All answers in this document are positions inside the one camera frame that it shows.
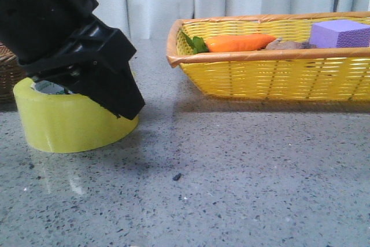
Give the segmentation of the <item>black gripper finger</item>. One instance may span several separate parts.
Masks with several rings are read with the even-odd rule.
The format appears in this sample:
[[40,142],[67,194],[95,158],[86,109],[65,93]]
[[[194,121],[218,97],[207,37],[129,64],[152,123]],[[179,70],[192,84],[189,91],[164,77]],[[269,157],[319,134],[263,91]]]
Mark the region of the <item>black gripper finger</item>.
[[119,64],[117,72],[98,61],[77,65],[64,76],[62,85],[89,97],[115,116],[129,120],[145,105],[127,61]]

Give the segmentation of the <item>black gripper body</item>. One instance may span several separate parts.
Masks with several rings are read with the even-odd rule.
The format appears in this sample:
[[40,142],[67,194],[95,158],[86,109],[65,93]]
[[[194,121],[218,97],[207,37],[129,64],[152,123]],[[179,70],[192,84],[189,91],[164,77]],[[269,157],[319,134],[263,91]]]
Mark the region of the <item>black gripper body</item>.
[[97,6],[97,0],[1,0],[1,42],[37,81],[130,81],[136,50],[94,15]]

